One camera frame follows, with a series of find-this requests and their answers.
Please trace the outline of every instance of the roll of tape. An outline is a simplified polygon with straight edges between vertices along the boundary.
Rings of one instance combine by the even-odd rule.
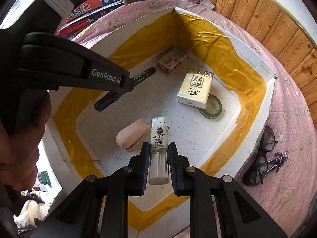
[[[207,119],[215,119],[222,112],[222,104],[216,96],[209,95],[206,109],[199,108],[199,112]]]

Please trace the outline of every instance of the brown packing tape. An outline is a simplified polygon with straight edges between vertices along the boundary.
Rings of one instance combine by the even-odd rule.
[[[171,46],[189,50],[204,61],[240,100],[241,111],[236,127],[201,167],[207,174],[215,175],[248,134],[266,92],[265,81],[238,57],[230,39],[217,27],[204,18],[180,12],[169,13],[144,26],[108,59],[129,70]],[[53,117],[73,165],[82,178],[91,174],[98,177],[102,175],[78,138],[75,121],[81,111],[101,94],[101,91],[74,88]],[[141,211],[129,202],[128,223],[141,231],[186,199],[171,194],[147,211]]]

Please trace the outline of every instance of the green object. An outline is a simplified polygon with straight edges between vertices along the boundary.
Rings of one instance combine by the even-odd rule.
[[[222,112],[222,104],[216,96],[209,95],[206,109],[199,108],[199,112],[207,119],[215,119]]]
[[[50,178],[49,178],[49,174],[47,173],[47,171],[43,171],[37,174],[39,181],[41,184],[51,184]]]

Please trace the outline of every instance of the pink object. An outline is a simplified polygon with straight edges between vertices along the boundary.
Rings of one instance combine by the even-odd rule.
[[[116,136],[116,142],[121,148],[131,151],[149,130],[151,126],[143,119],[139,119],[121,130]]]
[[[203,6],[200,0],[148,0],[123,5],[100,18],[73,41],[92,47],[108,35],[112,29],[109,22],[121,18],[123,24],[141,18],[155,11],[176,6],[215,23],[251,47],[275,72],[274,94],[267,125],[275,134],[278,143],[268,160],[275,158],[275,152],[288,152],[289,160],[278,173],[268,173],[263,185],[247,187],[237,181],[267,211],[290,237],[304,220],[316,192],[317,137],[305,98],[281,63],[244,29],[222,15]],[[189,237],[183,232],[182,237]]]

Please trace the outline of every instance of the eyeglasses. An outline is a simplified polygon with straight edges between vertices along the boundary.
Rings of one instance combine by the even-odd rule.
[[[242,177],[242,181],[245,185],[253,186],[259,183],[263,184],[263,179],[268,172],[269,164],[266,153],[272,151],[276,143],[277,140],[275,140],[273,130],[269,126],[266,126],[260,140],[256,160]]]

